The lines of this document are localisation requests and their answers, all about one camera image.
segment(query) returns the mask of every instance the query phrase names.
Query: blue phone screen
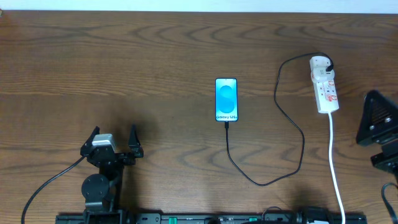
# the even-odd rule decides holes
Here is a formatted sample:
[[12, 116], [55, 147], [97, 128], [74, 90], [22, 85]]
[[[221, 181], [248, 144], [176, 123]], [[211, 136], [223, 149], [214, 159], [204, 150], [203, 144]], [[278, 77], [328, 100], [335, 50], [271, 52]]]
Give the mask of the blue phone screen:
[[216, 121], [238, 120], [238, 87], [235, 78], [216, 79]]

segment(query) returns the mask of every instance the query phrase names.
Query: white cord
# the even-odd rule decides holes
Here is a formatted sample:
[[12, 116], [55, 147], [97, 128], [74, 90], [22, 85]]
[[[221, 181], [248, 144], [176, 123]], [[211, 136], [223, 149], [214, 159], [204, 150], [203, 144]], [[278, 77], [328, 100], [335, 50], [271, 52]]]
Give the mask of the white cord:
[[329, 124], [330, 124], [330, 142], [329, 142], [329, 165], [331, 178], [333, 179], [333, 185], [335, 186], [336, 197], [338, 201], [338, 206], [340, 207], [341, 212], [341, 224], [346, 223], [346, 215], [344, 213], [343, 202], [341, 202], [340, 192], [338, 191], [337, 180], [335, 175], [335, 168], [333, 167], [333, 154], [332, 154], [332, 146], [333, 146], [333, 120], [331, 118], [331, 113], [328, 112], [329, 115]]

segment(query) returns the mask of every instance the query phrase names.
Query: blue circle on screen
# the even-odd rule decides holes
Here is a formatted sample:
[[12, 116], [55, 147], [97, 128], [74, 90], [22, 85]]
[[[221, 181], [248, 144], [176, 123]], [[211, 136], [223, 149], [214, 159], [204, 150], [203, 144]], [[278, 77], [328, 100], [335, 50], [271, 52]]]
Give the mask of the blue circle on screen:
[[219, 109], [223, 113], [230, 113], [235, 109], [234, 101], [231, 98], [234, 96], [234, 91], [230, 86], [223, 86], [220, 88], [221, 101], [218, 104]]

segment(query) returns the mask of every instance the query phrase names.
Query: black triangular bracket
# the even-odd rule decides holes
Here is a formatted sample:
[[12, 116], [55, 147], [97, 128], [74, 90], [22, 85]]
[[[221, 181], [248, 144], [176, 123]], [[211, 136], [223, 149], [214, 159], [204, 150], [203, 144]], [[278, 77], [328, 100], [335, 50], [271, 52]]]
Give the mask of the black triangular bracket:
[[387, 144], [398, 139], [398, 106], [377, 90], [365, 97], [363, 115], [356, 142], [362, 146]]

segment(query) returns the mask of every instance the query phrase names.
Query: extension cord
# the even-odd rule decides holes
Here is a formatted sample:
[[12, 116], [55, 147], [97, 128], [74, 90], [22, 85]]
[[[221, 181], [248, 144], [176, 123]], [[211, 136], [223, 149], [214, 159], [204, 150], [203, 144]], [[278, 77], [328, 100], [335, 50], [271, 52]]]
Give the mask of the extension cord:
[[338, 190], [335, 168], [333, 167], [333, 120], [331, 112], [336, 111], [338, 106], [337, 93], [335, 87], [335, 71], [330, 69], [332, 65], [328, 57], [315, 56], [310, 60], [311, 80], [315, 90], [315, 98], [317, 99], [317, 107], [319, 113], [327, 113], [330, 124], [330, 141], [329, 141], [329, 165], [333, 185], [335, 187], [336, 197], [341, 212], [341, 224], [345, 224], [346, 218], [344, 213], [343, 202], [341, 201], [340, 191]]
[[326, 71], [330, 64], [330, 60], [323, 56], [315, 56], [310, 60], [311, 80], [319, 113], [333, 112], [339, 108], [335, 81], [333, 80], [335, 71]]

